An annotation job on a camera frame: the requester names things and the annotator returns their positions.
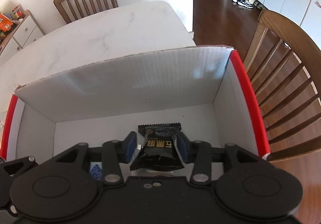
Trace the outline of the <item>blue wafer snack packet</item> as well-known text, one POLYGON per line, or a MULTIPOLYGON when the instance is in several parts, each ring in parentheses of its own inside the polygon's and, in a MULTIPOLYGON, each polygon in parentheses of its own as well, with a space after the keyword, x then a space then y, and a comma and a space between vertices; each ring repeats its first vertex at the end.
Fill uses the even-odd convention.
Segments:
POLYGON ((102 163, 101 162, 91 162, 89 167, 89 174, 95 180, 102 180, 102 163))

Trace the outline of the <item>black snack packet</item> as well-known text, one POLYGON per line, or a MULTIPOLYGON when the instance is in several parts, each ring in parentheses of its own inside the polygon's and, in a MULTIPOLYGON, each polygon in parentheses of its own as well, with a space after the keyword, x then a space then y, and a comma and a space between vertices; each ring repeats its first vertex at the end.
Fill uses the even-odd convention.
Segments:
POLYGON ((138 132, 144 137, 144 144, 130 165, 130 170, 170 172, 183 169, 175 147, 176 134, 180 131, 180 123, 139 125, 138 132))

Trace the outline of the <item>red cardboard box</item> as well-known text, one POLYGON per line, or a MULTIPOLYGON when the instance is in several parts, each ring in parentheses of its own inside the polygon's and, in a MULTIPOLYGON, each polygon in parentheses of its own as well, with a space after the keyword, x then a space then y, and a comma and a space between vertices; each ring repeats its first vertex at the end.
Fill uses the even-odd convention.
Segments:
POLYGON ((123 140, 140 124, 178 122, 190 140, 270 152, 236 50, 195 46, 107 59, 9 91, 1 156, 43 163, 75 144, 123 140))

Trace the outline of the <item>wooden chair beside box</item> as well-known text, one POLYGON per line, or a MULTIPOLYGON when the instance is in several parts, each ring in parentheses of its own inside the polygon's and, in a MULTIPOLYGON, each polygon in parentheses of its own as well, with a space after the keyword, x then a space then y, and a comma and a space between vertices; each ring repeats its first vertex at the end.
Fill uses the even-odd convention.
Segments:
POLYGON ((320 49, 296 23, 262 10, 243 65, 271 153, 282 162, 320 151, 320 49))

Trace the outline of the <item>white sideboard cabinet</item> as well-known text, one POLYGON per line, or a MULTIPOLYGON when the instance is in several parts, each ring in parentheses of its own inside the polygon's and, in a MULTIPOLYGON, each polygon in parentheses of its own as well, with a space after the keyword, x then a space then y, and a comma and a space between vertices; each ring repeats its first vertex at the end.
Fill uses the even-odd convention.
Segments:
POLYGON ((31 12, 26 10, 23 13, 25 17, 1 42, 1 66, 18 52, 45 35, 31 12))

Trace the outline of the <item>orange snack bag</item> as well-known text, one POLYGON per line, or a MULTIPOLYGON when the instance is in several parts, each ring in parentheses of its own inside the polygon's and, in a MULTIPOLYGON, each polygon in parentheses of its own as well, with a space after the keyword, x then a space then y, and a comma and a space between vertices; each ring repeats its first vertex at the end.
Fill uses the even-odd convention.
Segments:
POLYGON ((14 23, 9 18, 7 18, 7 16, 0 13, 0 30, 1 31, 6 33, 12 29, 13 25, 14 23))

